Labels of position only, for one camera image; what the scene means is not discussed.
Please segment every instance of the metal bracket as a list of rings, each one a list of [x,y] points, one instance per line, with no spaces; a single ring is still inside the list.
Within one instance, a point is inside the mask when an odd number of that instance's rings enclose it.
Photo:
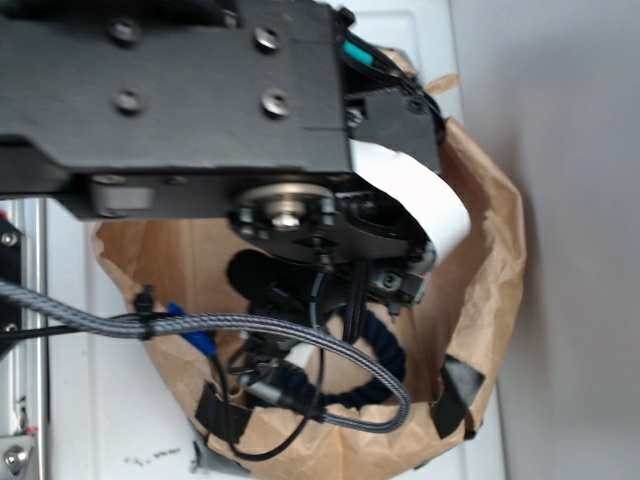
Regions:
[[[22,234],[7,219],[0,216],[0,277],[22,283]],[[22,328],[20,307],[0,302],[0,331]],[[0,360],[15,342],[0,342]]]
[[[26,480],[33,470],[30,462],[36,450],[36,437],[20,435],[0,437],[0,480]]]

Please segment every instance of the white wall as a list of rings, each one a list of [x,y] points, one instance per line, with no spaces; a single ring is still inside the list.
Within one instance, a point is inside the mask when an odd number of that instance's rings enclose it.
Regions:
[[[452,0],[466,126],[525,197],[513,480],[637,478],[640,2]]]

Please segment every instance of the black cable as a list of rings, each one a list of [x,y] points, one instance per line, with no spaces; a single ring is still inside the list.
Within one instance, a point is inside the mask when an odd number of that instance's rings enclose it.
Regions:
[[[211,363],[216,369],[218,378],[220,379],[220,388],[222,389],[222,401],[224,403],[225,409],[227,410],[225,415],[225,418],[226,418],[225,434],[227,437],[227,445],[229,445],[229,448],[231,449],[233,454],[236,457],[242,460],[247,460],[249,462],[264,462],[284,452],[296,440],[296,438],[298,438],[298,436],[302,433],[304,428],[307,426],[307,423],[311,419],[310,413],[307,413],[306,415],[304,415],[304,417],[302,418],[302,420],[300,421],[296,429],[291,433],[291,435],[289,435],[289,437],[287,437],[287,439],[284,442],[282,442],[273,450],[270,450],[266,453],[260,453],[257,455],[239,451],[234,445],[233,441],[231,440],[231,438],[233,438],[233,422],[232,422],[233,415],[231,412],[229,412],[229,407],[231,406],[231,402],[229,401],[229,386],[227,384],[227,379],[226,379],[224,370],[222,368],[222,364],[218,359],[218,356],[214,354],[210,358],[211,358]],[[314,398],[311,401],[312,408],[309,409],[309,412],[311,412],[313,407],[315,407],[318,404],[318,399],[320,397],[320,390],[322,389],[323,380],[324,380],[324,350],[320,350],[320,368],[318,371],[318,381],[316,383],[316,392],[314,394]]]
[[[169,316],[171,315],[167,313],[154,313],[149,317],[151,320],[155,320],[158,318],[165,318]],[[125,313],[125,314],[116,315],[115,317],[110,317],[110,318],[112,320],[138,321],[140,320],[141,315],[137,313]],[[31,328],[29,330],[12,330],[8,332],[0,332],[0,342],[19,342],[21,340],[30,340],[33,338],[53,337],[55,335],[67,335],[69,333],[80,333],[80,332],[81,330],[77,330],[67,325],[60,325],[56,327]]]
[[[321,316],[324,315],[324,300],[325,300],[328,285],[330,283],[330,277],[327,274],[319,272],[316,277],[316,282],[317,284],[314,285],[313,290],[311,292],[312,301],[309,304],[309,314],[312,316],[311,323],[313,327],[319,328],[318,323],[322,318]],[[302,431],[307,426],[307,423],[311,419],[312,412],[316,410],[316,407],[320,402],[322,384],[324,382],[324,368],[325,368],[324,356],[325,356],[324,350],[320,349],[320,366],[318,369],[318,379],[316,381],[315,391],[311,399],[309,408],[306,410],[306,413],[304,414],[302,420],[300,421],[296,429],[291,433],[291,435],[289,435],[286,438],[286,440],[284,440],[276,448],[266,453],[261,453],[256,455],[256,454],[249,454],[249,453],[239,451],[236,448],[236,446],[233,444],[233,441],[231,440],[232,438],[234,438],[234,435],[233,435],[233,422],[231,421],[232,415],[230,412],[228,412],[228,409],[230,407],[229,387],[228,387],[227,379],[224,373],[224,369],[222,368],[222,364],[220,363],[220,360],[216,355],[212,355],[211,362],[213,363],[213,366],[216,369],[218,377],[220,378],[220,388],[222,389],[222,401],[224,402],[224,406],[227,409],[227,414],[225,415],[226,427],[227,427],[227,431],[225,433],[227,437],[227,444],[229,445],[229,448],[231,449],[231,451],[236,457],[242,460],[250,461],[250,462],[264,462],[266,460],[270,460],[276,457],[277,455],[280,455],[296,440],[296,438],[298,438],[298,436],[302,433]]]
[[[0,333],[0,342],[17,342],[20,340],[29,340],[31,338],[65,335],[67,333],[78,333],[78,330],[67,327],[66,325],[61,325],[59,327],[32,328],[31,330],[13,330]]]

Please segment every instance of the white tape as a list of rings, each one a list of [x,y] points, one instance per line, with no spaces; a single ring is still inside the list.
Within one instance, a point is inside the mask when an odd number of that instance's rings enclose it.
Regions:
[[[350,140],[353,171],[399,201],[417,220],[440,263],[471,230],[469,212],[437,174],[402,152]]]

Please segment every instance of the metal frame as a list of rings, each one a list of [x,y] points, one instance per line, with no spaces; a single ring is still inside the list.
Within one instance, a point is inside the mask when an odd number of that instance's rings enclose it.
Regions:
[[[15,200],[7,206],[10,221],[24,233],[22,283],[46,293],[45,201]],[[42,315],[23,313],[22,328],[45,327],[46,323]],[[13,445],[27,440],[34,445],[28,469],[22,477],[8,477],[12,480],[49,478],[47,363],[46,339],[17,344],[0,362],[0,385],[6,386],[6,394],[0,399],[0,458]],[[0,472],[0,479],[9,473],[4,467]]]

